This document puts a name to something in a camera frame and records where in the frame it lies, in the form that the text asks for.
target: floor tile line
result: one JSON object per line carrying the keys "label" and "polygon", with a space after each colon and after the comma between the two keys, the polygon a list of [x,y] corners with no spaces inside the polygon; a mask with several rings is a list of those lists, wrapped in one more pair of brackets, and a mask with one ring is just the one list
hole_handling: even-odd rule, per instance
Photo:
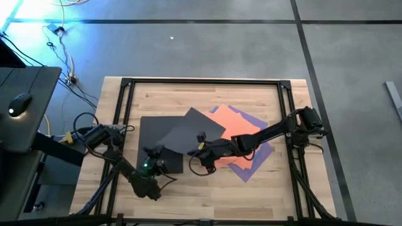
{"label": "floor tile line", "polygon": [[[61,19],[13,18],[12,23],[62,23]],[[65,24],[295,24],[292,19],[66,19]]]}
{"label": "floor tile line", "polygon": [[[8,23],[62,23],[61,19],[14,18]],[[301,24],[402,24],[402,20],[300,20]],[[296,24],[294,19],[66,19],[65,24]]]}
{"label": "floor tile line", "polygon": [[331,125],[330,125],[330,122],[328,119],[327,110],[325,109],[325,104],[324,104],[322,93],[320,90],[320,85],[318,83],[317,74],[315,73],[313,60],[312,60],[310,51],[308,50],[307,40],[306,40],[306,36],[304,34],[303,24],[302,24],[302,21],[300,19],[300,15],[299,15],[299,12],[297,9],[296,0],[290,0],[290,2],[291,2],[293,14],[295,16],[296,27],[297,27],[298,34],[299,34],[301,47],[303,49],[303,54],[305,56],[308,73],[310,75],[310,80],[313,85],[313,91],[315,94],[315,98],[317,100],[318,109],[320,110],[322,124],[323,124],[325,130],[328,131],[328,134],[326,135],[327,142],[328,142],[332,162],[334,164],[335,174],[337,176],[340,193],[342,195],[342,200],[343,200],[343,203],[345,206],[347,219],[349,221],[356,222],[357,219],[356,219],[356,215],[354,212],[354,207],[353,207],[352,200],[350,197],[349,189],[347,187],[345,173],[344,173],[342,164],[339,159],[338,149],[337,149],[337,146],[335,143],[334,135],[331,130]]}
{"label": "floor tile line", "polygon": [[1,32],[6,32],[8,26],[12,23],[12,20],[14,19],[15,15],[17,15],[18,9],[19,9],[19,7],[21,7],[23,2],[24,2],[24,0],[18,0],[18,2],[15,4],[10,15],[8,16],[8,18],[6,18],[6,21],[3,24],[3,27],[0,29]]}

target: purple paper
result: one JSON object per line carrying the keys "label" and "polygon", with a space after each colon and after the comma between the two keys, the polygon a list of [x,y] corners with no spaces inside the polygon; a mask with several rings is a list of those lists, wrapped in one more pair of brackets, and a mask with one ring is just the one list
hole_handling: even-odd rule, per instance
{"label": "purple paper", "polygon": [[[215,106],[211,113],[215,113],[215,111],[219,108],[219,106]],[[228,108],[230,108],[231,110],[233,110],[236,113],[240,113],[240,115],[247,120],[248,122],[250,122],[252,125],[262,129],[265,129],[268,126],[268,123],[259,120],[257,118],[255,118],[254,116],[250,116],[249,114],[236,109],[233,106],[228,106]],[[230,167],[230,169],[233,170],[233,172],[235,172],[244,182],[247,182],[250,177],[258,170],[258,168],[262,165],[262,163],[265,161],[266,158],[268,158],[268,156],[272,153],[273,148],[271,147],[271,145],[269,145],[268,143],[263,143],[262,145],[260,145],[259,150],[256,151],[255,156],[253,158],[253,165],[251,166],[250,169],[242,169],[240,167],[238,167],[238,165],[236,164],[232,164],[229,163],[228,166]]]}

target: desk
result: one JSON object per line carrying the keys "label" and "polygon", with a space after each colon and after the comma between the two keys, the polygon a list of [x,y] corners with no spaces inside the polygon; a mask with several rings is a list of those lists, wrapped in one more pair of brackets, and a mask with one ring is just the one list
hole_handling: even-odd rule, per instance
{"label": "desk", "polygon": [[[100,123],[112,124],[121,79],[106,77],[104,80],[96,112]],[[291,80],[291,86],[296,108],[311,105],[305,80]],[[269,125],[281,120],[276,87],[136,83],[128,123],[136,130],[127,134],[124,157],[133,166],[136,165],[141,116],[183,116],[190,107],[207,113],[220,104],[232,105],[268,122]],[[178,181],[168,185],[156,202],[148,198],[138,198],[127,180],[120,175],[113,216],[123,213],[125,218],[216,220],[286,220],[287,216],[295,216],[285,139],[281,136],[269,143],[274,147],[273,153],[247,183],[229,168],[218,169],[210,176],[194,175],[188,168],[189,157],[185,156],[184,173],[174,175]],[[306,148],[305,160],[313,192],[325,208],[335,215],[321,150],[312,146]],[[199,165],[198,161],[194,161],[194,168],[197,167],[196,164]],[[84,158],[70,212],[79,211],[95,192],[103,165],[102,159],[91,155]],[[166,178],[158,178],[159,185],[167,181]],[[109,191],[106,191],[102,213],[106,212],[108,198]],[[307,215],[304,195],[301,195],[301,200],[303,213]]]}
{"label": "desk", "polygon": [[[55,89],[61,68],[26,67],[0,68],[0,140],[13,153],[4,153],[2,159],[4,183],[0,184],[0,221],[18,219],[26,202],[43,153],[30,151],[42,117]],[[25,114],[12,119],[8,105],[18,94],[28,92],[33,96]]]}

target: orange paper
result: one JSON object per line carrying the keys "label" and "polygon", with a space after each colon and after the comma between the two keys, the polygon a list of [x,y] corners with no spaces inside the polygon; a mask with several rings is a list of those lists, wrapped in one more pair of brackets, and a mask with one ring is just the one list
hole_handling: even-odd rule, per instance
{"label": "orange paper", "polygon": [[[226,105],[221,105],[212,114],[208,113],[207,117],[218,123],[219,125],[226,128],[222,135],[222,138],[230,140],[232,136],[241,134],[254,134],[260,131],[260,128],[252,125],[250,122],[245,120],[240,113],[234,112],[232,109],[228,108]],[[246,168],[251,168],[253,165],[252,161],[248,161],[243,157],[224,157],[215,161],[215,167],[221,168],[229,163],[234,163],[238,165],[243,170]]]}

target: yellow label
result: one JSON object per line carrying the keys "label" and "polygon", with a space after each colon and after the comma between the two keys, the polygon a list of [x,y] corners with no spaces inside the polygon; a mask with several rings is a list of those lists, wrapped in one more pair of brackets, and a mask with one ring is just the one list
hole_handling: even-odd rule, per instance
{"label": "yellow label", "polygon": [[198,146],[198,150],[201,150],[204,147],[204,142],[200,143],[200,145]]}

